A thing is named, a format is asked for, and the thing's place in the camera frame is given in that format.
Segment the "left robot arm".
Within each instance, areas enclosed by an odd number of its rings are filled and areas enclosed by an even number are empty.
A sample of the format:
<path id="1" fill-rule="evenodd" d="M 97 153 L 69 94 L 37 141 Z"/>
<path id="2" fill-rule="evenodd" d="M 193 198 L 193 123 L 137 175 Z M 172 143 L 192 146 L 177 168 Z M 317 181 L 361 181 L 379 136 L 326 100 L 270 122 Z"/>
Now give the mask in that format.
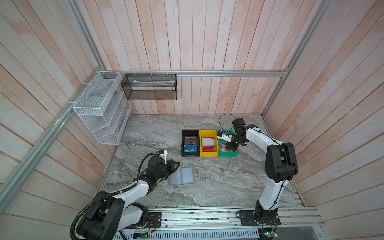
<path id="1" fill-rule="evenodd" d="M 144 157 L 145 169 L 138 168 L 129 186 L 115 192 L 100 191 L 91 203 L 75 217 L 70 227 L 72 240 L 111 240 L 126 227 L 152 229 L 147 207 L 136 201 L 151 193 L 162 181 L 174 174 L 180 162 L 167 160 L 167 152 L 160 150 Z"/>

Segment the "grey card holder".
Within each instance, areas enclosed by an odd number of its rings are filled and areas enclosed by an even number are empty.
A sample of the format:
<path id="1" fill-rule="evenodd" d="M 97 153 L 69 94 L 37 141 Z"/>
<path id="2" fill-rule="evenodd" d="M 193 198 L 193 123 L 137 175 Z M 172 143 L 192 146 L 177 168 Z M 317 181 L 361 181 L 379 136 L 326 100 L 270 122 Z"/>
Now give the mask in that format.
<path id="1" fill-rule="evenodd" d="M 193 184 L 194 182 L 195 182 L 195 172 L 193 168 L 178 169 L 169 178 L 170 185 Z"/>

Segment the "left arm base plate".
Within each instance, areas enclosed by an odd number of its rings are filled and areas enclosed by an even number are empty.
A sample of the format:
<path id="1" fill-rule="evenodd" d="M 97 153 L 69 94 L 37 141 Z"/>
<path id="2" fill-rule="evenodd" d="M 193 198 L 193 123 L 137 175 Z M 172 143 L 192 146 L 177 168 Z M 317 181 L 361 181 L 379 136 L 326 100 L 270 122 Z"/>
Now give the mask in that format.
<path id="1" fill-rule="evenodd" d="M 151 230 L 159 229 L 162 223 L 161 212 L 144 213 L 138 223 L 127 226 L 124 230 Z"/>

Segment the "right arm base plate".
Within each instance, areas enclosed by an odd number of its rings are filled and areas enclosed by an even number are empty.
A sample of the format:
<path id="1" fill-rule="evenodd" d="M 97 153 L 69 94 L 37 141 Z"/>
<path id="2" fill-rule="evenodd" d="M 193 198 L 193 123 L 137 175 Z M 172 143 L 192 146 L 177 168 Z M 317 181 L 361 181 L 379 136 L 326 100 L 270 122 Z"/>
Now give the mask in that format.
<path id="1" fill-rule="evenodd" d="M 272 211 L 271 214 L 264 215 L 255 210 L 239 210 L 235 213 L 235 216 L 241 221 L 242 226 L 279 226 L 281 220 L 276 211 Z"/>

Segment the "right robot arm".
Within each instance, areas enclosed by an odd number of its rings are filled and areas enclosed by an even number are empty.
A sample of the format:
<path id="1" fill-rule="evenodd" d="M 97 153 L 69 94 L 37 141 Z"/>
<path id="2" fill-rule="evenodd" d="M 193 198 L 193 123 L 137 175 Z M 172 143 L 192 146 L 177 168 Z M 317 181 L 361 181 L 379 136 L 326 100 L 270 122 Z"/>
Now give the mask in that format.
<path id="1" fill-rule="evenodd" d="M 227 148 L 236 151 L 240 145 L 252 142 L 266 154 L 265 172 L 269 179 L 255 206 L 255 220 L 261 223 L 277 215 L 285 187 L 299 172 L 295 147 L 274 139 L 256 125 L 247 125 L 242 118 L 234 119 L 232 124 L 235 135 L 227 143 Z"/>

